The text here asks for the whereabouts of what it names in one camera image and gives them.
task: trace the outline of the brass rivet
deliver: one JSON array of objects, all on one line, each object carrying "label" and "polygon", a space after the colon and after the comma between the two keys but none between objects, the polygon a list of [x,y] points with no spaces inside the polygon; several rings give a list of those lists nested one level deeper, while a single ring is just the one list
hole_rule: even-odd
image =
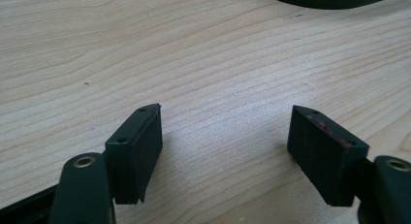
[{"label": "brass rivet", "polygon": [[398,171],[402,171],[402,172],[411,172],[411,168],[410,166],[408,166],[407,164],[404,164],[403,162],[399,161],[399,160],[395,160],[395,159],[388,159],[386,161],[386,164]]},{"label": "brass rivet", "polygon": [[81,157],[80,159],[76,160],[76,162],[73,165],[76,168],[86,168],[92,165],[94,162],[96,162],[96,159],[94,157],[85,156],[85,157]]}]

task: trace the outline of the light wood grain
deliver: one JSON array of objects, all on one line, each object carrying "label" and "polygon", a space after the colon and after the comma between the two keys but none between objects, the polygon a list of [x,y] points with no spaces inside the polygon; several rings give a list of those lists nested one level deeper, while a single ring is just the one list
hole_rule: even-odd
[{"label": "light wood grain", "polygon": [[55,184],[133,110],[162,105],[146,202],[117,223],[357,223],[285,145],[291,107],[411,160],[411,0],[0,0],[0,207]]}]

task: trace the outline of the wooden table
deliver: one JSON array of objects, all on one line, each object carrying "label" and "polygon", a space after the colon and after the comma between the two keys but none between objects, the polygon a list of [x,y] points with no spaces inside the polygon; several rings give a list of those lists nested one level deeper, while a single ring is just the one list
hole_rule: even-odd
[{"label": "wooden table", "polygon": [[293,105],[411,160],[411,0],[0,0],[0,207],[162,105],[146,202],[118,223],[357,223],[286,150]]}]

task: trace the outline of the black clamp jaw pad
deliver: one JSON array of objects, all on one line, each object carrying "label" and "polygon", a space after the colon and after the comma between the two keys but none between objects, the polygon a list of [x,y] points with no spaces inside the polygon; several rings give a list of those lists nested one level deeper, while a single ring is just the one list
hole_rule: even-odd
[{"label": "black clamp jaw pad", "polygon": [[293,106],[287,147],[324,201],[361,200],[361,224],[411,223],[411,164],[391,156],[366,159],[369,146],[322,113]]},{"label": "black clamp jaw pad", "polygon": [[117,204],[144,202],[145,189],[163,148],[160,105],[136,110],[106,141],[111,193]]},{"label": "black clamp jaw pad", "polygon": [[327,204],[352,206],[350,181],[368,153],[366,143],[322,113],[294,106],[287,148]]}]

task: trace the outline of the clamp jaw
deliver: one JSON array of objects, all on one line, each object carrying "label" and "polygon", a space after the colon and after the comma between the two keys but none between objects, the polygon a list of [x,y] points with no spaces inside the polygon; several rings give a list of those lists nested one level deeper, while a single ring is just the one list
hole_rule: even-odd
[{"label": "clamp jaw", "polygon": [[2,223],[115,223],[112,199],[144,202],[163,148],[160,105],[136,110],[106,141],[106,150],[84,153],[63,167],[60,181],[0,210]]},{"label": "clamp jaw", "polygon": [[391,156],[366,159],[369,146],[322,113],[294,106],[288,151],[333,207],[362,202],[361,224],[411,223],[411,164]]}]

